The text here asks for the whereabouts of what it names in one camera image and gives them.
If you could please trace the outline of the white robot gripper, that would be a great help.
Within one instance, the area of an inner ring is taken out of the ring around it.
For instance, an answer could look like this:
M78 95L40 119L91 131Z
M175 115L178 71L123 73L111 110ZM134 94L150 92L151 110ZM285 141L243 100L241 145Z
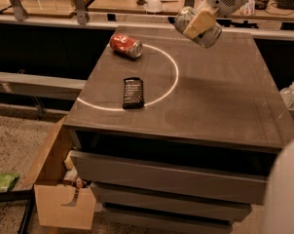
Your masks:
M206 0L207 4L217 10L218 17L225 17L234 13L248 0ZM216 23L215 15L208 9L202 9L189 21L183 34L189 39L194 39L206 32Z

